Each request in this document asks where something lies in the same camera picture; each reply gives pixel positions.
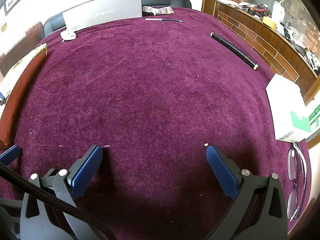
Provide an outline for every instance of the brick pattern panel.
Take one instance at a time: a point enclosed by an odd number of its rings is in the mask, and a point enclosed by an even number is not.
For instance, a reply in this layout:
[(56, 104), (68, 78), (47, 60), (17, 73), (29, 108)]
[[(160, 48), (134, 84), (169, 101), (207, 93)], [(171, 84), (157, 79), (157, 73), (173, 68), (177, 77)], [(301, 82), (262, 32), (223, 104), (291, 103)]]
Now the brick pattern panel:
[(297, 81), (299, 75), (292, 65), (253, 30), (221, 11), (218, 11), (217, 19), (252, 47), (274, 73), (278, 73), (293, 82)]

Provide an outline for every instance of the gray box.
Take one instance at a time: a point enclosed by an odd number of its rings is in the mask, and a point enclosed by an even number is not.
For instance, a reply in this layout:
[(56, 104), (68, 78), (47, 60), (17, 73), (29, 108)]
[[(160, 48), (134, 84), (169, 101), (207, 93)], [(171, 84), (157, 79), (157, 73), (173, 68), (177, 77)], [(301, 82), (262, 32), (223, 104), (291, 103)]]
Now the gray box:
[(92, 0), (62, 13), (71, 31), (128, 18), (142, 17), (141, 0)]

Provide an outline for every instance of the plastic bag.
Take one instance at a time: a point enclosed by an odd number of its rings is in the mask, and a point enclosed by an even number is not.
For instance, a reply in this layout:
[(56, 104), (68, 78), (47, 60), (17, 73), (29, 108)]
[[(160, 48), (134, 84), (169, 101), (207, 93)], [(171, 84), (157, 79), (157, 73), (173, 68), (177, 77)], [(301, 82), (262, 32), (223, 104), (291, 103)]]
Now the plastic bag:
[(293, 30), (293, 34), (292, 34), (292, 40), (298, 44), (300, 47), (302, 48), (306, 48), (306, 41), (307, 41), (307, 36), (301, 33), (298, 33), (298, 31), (293, 28), (293, 27), (288, 27), (289, 30)]

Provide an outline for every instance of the blue gripper pad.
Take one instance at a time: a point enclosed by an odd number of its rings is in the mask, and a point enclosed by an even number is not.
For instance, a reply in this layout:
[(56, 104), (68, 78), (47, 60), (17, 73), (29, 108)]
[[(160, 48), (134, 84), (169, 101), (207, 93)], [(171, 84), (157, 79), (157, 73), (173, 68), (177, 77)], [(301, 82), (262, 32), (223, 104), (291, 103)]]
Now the blue gripper pad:
[(213, 146), (207, 147), (207, 162), (226, 196), (233, 200), (238, 195), (238, 181)]
[(0, 155), (0, 162), (4, 165), (9, 165), (20, 155), (20, 147), (13, 145), (11, 148), (7, 149), (4, 153)]
[(102, 148), (92, 145), (87, 153), (81, 159), (76, 160), (71, 166), (67, 182), (70, 186), (70, 195), (73, 199), (84, 194), (91, 178), (102, 161), (102, 157)]

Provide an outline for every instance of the wooden cabinet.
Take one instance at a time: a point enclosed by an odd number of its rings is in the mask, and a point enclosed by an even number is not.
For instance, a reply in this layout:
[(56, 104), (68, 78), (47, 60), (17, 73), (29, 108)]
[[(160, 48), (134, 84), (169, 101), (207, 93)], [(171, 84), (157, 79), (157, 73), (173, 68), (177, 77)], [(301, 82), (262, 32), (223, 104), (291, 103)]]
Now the wooden cabinet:
[(295, 82), (302, 96), (307, 94), (316, 73), (285, 38), (253, 16), (218, 1), (213, 16), (245, 40), (274, 73)]

